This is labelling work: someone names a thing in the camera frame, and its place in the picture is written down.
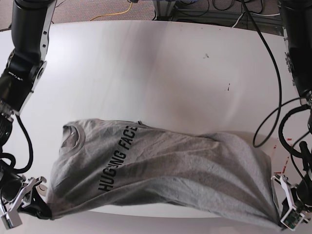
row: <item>black cable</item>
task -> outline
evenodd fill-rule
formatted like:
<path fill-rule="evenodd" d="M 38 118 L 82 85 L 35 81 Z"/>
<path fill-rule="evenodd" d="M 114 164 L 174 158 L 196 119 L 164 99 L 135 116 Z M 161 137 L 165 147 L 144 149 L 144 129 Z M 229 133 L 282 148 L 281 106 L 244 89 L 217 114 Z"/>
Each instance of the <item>black cable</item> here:
<path fill-rule="evenodd" d="M 10 28 L 3 28 L 3 29 L 0 29 L 0 32 L 4 32 L 4 31 L 8 31 L 8 30 L 11 30 Z"/>
<path fill-rule="evenodd" d="M 154 13 L 155 13 L 155 16 L 154 16 L 154 18 L 153 18 L 152 20 L 155 20 L 155 19 L 156 19 L 156 10 L 154 10 Z"/>
<path fill-rule="evenodd" d="M 240 0 L 235 0 L 235 1 L 240 2 Z M 247 1 L 245 1 L 245 3 L 249 3 L 249 2 L 251 2 L 251 1 L 253 1 L 253 0 L 247 0 Z"/>
<path fill-rule="evenodd" d="M 281 105 L 281 107 L 285 106 L 286 104 L 290 103 L 290 102 L 293 102 L 293 101 L 296 101 L 296 100 L 299 100 L 299 99 L 306 99 L 305 97 L 296 97 L 296 98 L 293 98 L 289 101 L 286 101 L 285 103 L 283 103 Z M 253 137 L 253 142 L 255 141 L 255 138 L 257 137 L 258 135 L 258 132 L 260 131 L 260 129 L 262 128 L 263 124 L 265 124 L 265 122 L 278 110 L 278 107 L 273 110 L 263 121 L 262 123 L 260 124 L 260 126 L 258 127 L 257 131 L 255 132 L 254 134 L 254 137 Z"/>
<path fill-rule="evenodd" d="M 208 11 L 209 11 L 209 8 L 210 8 L 210 3 L 209 3 L 209 0 L 207 0 L 207 2 L 208 2 L 208 9 L 203 13 L 203 14 L 200 14 L 200 15 L 189 15 L 189 14 L 186 14 L 186 13 L 184 13 L 184 12 L 182 12 L 182 11 L 179 11 L 179 9 L 178 9 L 178 12 L 180 12 L 180 13 L 182 13 L 182 14 L 184 14 L 184 15 L 187 15 L 187 16 L 195 16 L 195 17 L 198 17 L 198 16 L 203 16 L 203 15 L 205 15 L 205 14 L 207 14 L 208 13 Z"/>
<path fill-rule="evenodd" d="M 213 6 L 214 6 L 214 8 L 217 9 L 217 10 L 219 10 L 219 11 L 227 11 L 227 10 L 229 10 L 233 5 L 234 5 L 234 0 L 231 1 L 231 4 L 230 4 L 228 7 L 224 8 L 224 9 L 220 9 L 220 8 L 217 8 L 217 6 L 215 5 L 215 0 L 213 0 Z"/>
<path fill-rule="evenodd" d="M 298 169 L 296 163 L 294 162 L 292 152 L 293 152 L 293 150 L 294 150 L 294 146 L 295 146 L 299 141 L 301 141 L 303 138 L 305 138 L 309 133 L 310 133 L 310 132 L 307 132 L 307 133 L 305 133 L 302 137 L 300 137 L 300 138 L 292 145 L 291 152 L 290 152 L 292 164 L 293 164 L 294 168 L 296 169 L 296 171 L 298 172 L 298 174 L 300 175 L 300 177 L 302 178 L 304 184 L 306 185 L 306 189 L 307 189 L 308 195 L 309 195 L 309 193 L 310 193 L 308 184 L 307 184 L 306 180 L 304 179 L 303 175 L 301 174 L 300 170 Z"/>
<path fill-rule="evenodd" d="M 191 1 L 189 3 L 186 3 L 186 2 L 183 2 L 183 1 L 179 1 L 179 2 L 184 4 L 184 5 L 186 5 L 186 6 L 189 6 L 189 5 L 192 5 L 192 4 L 196 3 L 196 1 Z"/>
<path fill-rule="evenodd" d="M 13 155 L 11 155 L 9 153 L 1 153 L 0 158 L 1 159 L 2 158 L 6 158 L 6 159 L 11 161 L 10 165 L 8 165 L 6 162 L 1 160 L 0 161 L 0 165 L 1 166 L 5 166 L 6 168 L 11 168 L 11 169 L 13 169 L 15 167 L 16 159 L 15 159 L 15 157 Z"/>
<path fill-rule="evenodd" d="M 23 131 L 23 133 L 24 133 L 24 135 L 26 137 L 26 140 L 27 140 L 27 143 L 28 143 L 28 150 L 29 150 L 29 159 L 28 159 L 27 165 L 24 168 L 21 168 L 21 169 L 14 169 L 14 172 L 16 174 L 23 174 L 23 173 L 29 171 L 29 169 L 31 168 L 31 166 L 33 164 L 33 161 L 34 161 L 34 151 L 33 151 L 33 145 L 31 143 L 30 137 L 29 137 L 29 135 L 28 135 L 28 133 L 27 133 L 27 131 L 26 131 L 26 129 L 25 129 L 21 119 L 20 119 L 20 117 L 16 116 L 16 119 L 17 119 L 17 121 L 19 123 L 19 126 L 22 129 L 22 131 Z"/>
<path fill-rule="evenodd" d="M 66 0 L 62 1 L 59 5 L 57 5 L 55 8 L 58 8 L 59 6 L 61 6 L 64 2 L 66 2 Z"/>
<path fill-rule="evenodd" d="M 255 11 L 250 11 L 250 12 L 251 13 L 256 13 L 256 14 L 261 14 L 263 12 L 263 10 L 264 10 L 264 7 L 263 7 L 264 2 L 263 2 L 263 0 L 260 0 L 260 3 L 261 3 L 261 10 L 259 12 L 255 12 Z"/>
<path fill-rule="evenodd" d="M 298 113 L 298 112 L 301 112 L 301 111 L 305 111 L 308 109 L 308 105 L 303 105 L 303 106 L 300 106 L 300 107 L 297 107 L 297 108 L 294 108 L 292 110 L 290 110 L 282 119 L 280 125 L 279 125 L 279 128 L 278 128 L 278 138 L 279 138 L 279 141 L 281 142 L 281 144 L 284 146 L 284 148 L 291 154 L 293 154 L 295 157 L 299 157 L 299 158 L 304 158 L 304 156 L 302 155 L 302 153 L 298 152 L 297 150 L 295 149 L 292 149 L 291 146 L 287 143 L 287 141 L 285 140 L 284 138 L 284 135 L 283 135 L 283 129 L 284 129 L 284 126 L 285 126 L 285 123 L 286 121 L 289 119 L 290 116 Z"/>
<path fill-rule="evenodd" d="M 274 68 L 275 68 L 275 71 L 276 71 L 277 81 L 278 81 L 278 96 L 279 97 L 278 97 L 278 109 L 277 109 L 277 116 L 276 116 L 276 119 L 275 119 L 275 123 L 274 123 L 270 133 L 267 135 L 267 137 L 260 144 L 258 144 L 258 145 L 255 144 L 256 134 L 254 135 L 254 137 L 253 137 L 253 146 L 255 148 L 258 148 L 258 147 L 264 145 L 267 142 L 267 140 L 271 137 L 272 133 L 274 132 L 274 130 L 275 130 L 276 126 L 277 126 L 278 119 L 279 119 L 279 116 L 281 114 L 281 107 L 282 107 L 282 82 L 281 82 L 281 76 L 279 74 L 279 70 L 278 70 L 278 67 L 277 67 L 277 64 L 276 64 L 276 61 L 275 61 L 275 58 L 274 58 L 274 56 L 272 54 L 271 49 L 269 48 L 267 42 L 265 41 L 264 37 L 262 36 L 262 33 L 260 32 L 260 29 L 258 28 L 258 26 L 255 23 L 253 17 L 251 16 L 251 14 L 250 14 L 250 12 L 249 12 L 249 10 L 248 10 L 244 0 L 240 0 L 240 1 L 242 3 L 242 6 L 243 6 L 247 16 L 249 17 L 250 21 L 252 22 L 253 26 L 255 27 L 257 33 L 259 34 L 263 44 L 265 45 L 265 47 L 266 47 L 266 49 L 267 49 L 267 51 L 268 51 L 268 53 L 269 53 L 269 55 L 271 57 L 271 60 L 273 62 L 273 65 L 274 65 Z"/>

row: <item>t-shirt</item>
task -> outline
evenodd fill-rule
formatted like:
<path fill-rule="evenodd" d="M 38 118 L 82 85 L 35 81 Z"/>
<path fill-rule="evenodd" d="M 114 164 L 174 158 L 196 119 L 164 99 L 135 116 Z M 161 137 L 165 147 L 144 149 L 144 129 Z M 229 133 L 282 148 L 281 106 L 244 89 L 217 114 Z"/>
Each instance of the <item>t-shirt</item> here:
<path fill-rule="evenodd" d="M 271 160 L 236 135 L 188 136 L 100 119 L 63 127 L 47 193 L 53 218 L 104 205 L 150 203 L 280 229 Z"/>

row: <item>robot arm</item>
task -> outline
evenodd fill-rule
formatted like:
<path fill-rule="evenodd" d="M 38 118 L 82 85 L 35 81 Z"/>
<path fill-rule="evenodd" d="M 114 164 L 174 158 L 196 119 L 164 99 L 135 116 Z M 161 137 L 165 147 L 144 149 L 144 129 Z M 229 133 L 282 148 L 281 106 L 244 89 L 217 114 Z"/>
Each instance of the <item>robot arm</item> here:
<path fill-rule="evenodd" d="M 18 175 L 27 172 L 31 167 L 31 144 L 29 144 L 30 160 L 23 169 L 14 168 L 14 156 L 3 153 L 2 146 L 10 137 L 13 114 L 17 116 L 23 129 L 19 115 L 46 66 L 45 56 L 55 5 L 56 0 L 14 0 L 13 2 L 12 40 L 15 49 L 0 78 L 0 158 L 11 161 L 10 165 L 7 165 L 0 160 L 0 210 L 7 229 L 21 224 L 19 213 L 27 213 L 42 219 L 52 216 L 51 210 L 36 190 L 41 182 L 46 182 L 45 179 L 31 178 L 26 181 L 23 176 Z M 2 198 L 10 202 L 8 210 Z"/>
<path fill-rule="evenodd" d="M 24 177 L 18 175 L 30 168 L 32 159 L 25 168 L 15 169 L 15 158 L 3 153 L 2 146 L 12 131 L 12 115 L 17 116 L 22 127 L 19 115 L 46 66 L 49 28 L 55 5 L 56 0 L 14 0 L 13 3 L 12 40 L 15 49 L 0 77 L 0 158 L 11 161 L 8 165 L 0 160 L 0 211 L 7 229 L 21 224 L 18 214 L 21 212 L 42 219 L 51 217 L 51 210 L 36 190 L 45 179 L 31 178 L 26 182 Z M 299 95 L 310 100 L 305 107 L 311 109 L 312 0 L 280 0 L 279 8 L 285 23 L 286 55 L 293 80 Z M 288 151 L 292 150 L 287 143 L 282 144 Z M 308 222 L 312 214 L 312 155 L 306 145 L 300 144 L 300 149 L 301 152 L 295 152 L 294 156 L 303 159 L 307 172 L 301 183 L 291 185 L 286 177 L 273 176 L 273 180 L 282 186 L 286 194 L 281 226 L 291 230 L 301 222 Z M 8 210 L 2 197 L 10 202 Z"/>

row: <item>yellow cable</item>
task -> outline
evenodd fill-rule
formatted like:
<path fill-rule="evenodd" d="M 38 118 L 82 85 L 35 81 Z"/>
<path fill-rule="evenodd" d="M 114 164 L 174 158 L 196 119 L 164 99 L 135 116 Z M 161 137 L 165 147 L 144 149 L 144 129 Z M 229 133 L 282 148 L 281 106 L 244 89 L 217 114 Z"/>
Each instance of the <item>yellow cable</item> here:
<path fill-rule="evenodd" d="M 131 10 L 131 7 L 132 7 L 132 3 L 130 4 L 129 9 L 126 10 L 126 11 L 124 11 L 124 12 L 112 13 L 112 14 L 107 14 L 107 15 L 102 15 L 102 16 L 96 16 L 96 17 L 90 19 L 90 21 L 93 21 L 93 20 L 95 20 L 95 19 L 97 19 L 97 18 L 104 17 L 104 16 L 115 16 L 115 15 L 121 15 L 121 14 L 127 13 L 128 11 Z"/>

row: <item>table surface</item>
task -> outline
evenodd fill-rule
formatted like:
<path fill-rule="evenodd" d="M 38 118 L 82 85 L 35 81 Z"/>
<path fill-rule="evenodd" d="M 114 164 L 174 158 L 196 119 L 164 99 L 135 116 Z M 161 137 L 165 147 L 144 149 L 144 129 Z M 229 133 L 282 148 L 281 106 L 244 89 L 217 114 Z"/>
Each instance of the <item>table surface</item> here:
<path fill-rule="evenodd" d="M 283 101 L 298 96 L 285 61 L 282 37 L 264 34 L 282 77 Z M 0 70 L 13 49 L 11 33 L 0 33 Z M 27 177 L 50 179 L 62 126 L 73 120 L 141 120 L 188 134 L 231 131 L 251 142 L 258 125 L 278 104 L 273 63 L 256 32 L 213 25 L 161 21 L 95 21 L 55 24 L 50 29 L 47 68 L 21 119 L 34 147 Z M 284 116 L 295 102 L 282 110 Z M 287 123 L 285 137 L 307 131 L 309 113 Z M 261 134 L 269 132 L 273 119 Z M 272 153 L 277 130 L 262 147 Z M 4 147 L 28 161 L 25 137 L 15 121 Z M 300 177 L 287 171 L 294 182 Z M 98 212 L 215 217 L 166 204 L 104 206 Z"/>

